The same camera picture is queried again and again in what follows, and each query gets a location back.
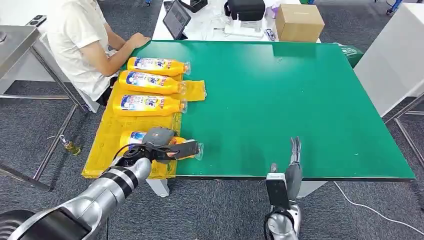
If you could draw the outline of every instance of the black case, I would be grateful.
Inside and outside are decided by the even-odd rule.
[[[228,0],[224,11],[233,20],[259,21],[264,17],[265,3],[264,0]]]
[[[179,0],[179,2],[194,14],[208,5],[208,0],[190,0],[190,5],[186,4],[182,0]]]

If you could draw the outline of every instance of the cardboard box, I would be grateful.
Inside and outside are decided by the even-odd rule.
[[[315,5],[280,4],[275,27],[280,42],[317,42],[324,21]]]

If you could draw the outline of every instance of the white cable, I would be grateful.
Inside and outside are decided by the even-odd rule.
[[[387,221],[390,221],[390,222],[393,222],[393,223],[398,223],[398,224],[402,224],[402,225],[404,225],[404,226],[407,226],[408,228],[411,228],[411,229],[413,229],[413,230],[417,231],[419,234],[421,234],[421,235],[423,235],[423,236],[424,236],[424,232],[422,232],[422,231],[420,231],[420,230],[416,229],[415,227],[413,227],[413,226],[411,226],[411,225],[408,225],[408,224],[406,224],[406,223],[404,223],[404,222],[402,222],[402,221],[396,221],[396,220],[390,219],[390,218],[388,218],[388,217],[385,217],[385,216],[383,216],[383,214],[379,213],[378,211],[376,211],[376,210],[372,209],[372,208],[371,208],[371,207],[369,207],[369,206],[362,205],[362,204],[358,204],[358,203],[354,203],[353,201],[351,201],[351,200],[350,200],[350,199],[346,196],[346,194],[343,192],[343,190],[340,188],[340,186],[337,184],[337,182],[333,181],[333,183],[336,185],[336,187],[340,190],[341,194],[343,194],[344,198],[345,198],[345,199],[346,199],[349,203],[351,203],[351,204],[353,204],[353,205],[355,205],[355,206],[364,207],[364,208],[366,208],[366,209],[369,209],[369,210],[371,210],[371,211],[373,211],[374,213],[378,214],[380,217],[384,218],[384,219],[385,219],[385,220],[387,220]]]

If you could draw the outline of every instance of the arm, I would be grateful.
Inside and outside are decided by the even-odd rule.
[[[134,49],[140,48],[148,41],[150,41],[149,37],[145,37],[141,33],[136,33],[111,57],[106,55],[99,41],[92,42],[80,48],[80,51],[87,58],[90,65],[95,67],[101,74],[109,77],[119,70]]]
[[[104,28],[107,32],[109,46],[111,46],[115,50],[120,50],[124,46],[125,40],[122,39],[122,37],[120,37],[118,34],[116,34],[107,22],[104,24]]]

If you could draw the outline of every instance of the white t-shirt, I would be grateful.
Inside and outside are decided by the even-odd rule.
[[[81,48],[99,41],[108,50],[106,23],[99,5],[93,0],[55,0],[48,15],[47,37],[57,64],[69,80],[93,101],[109,87],[111,77],[90,65]]]

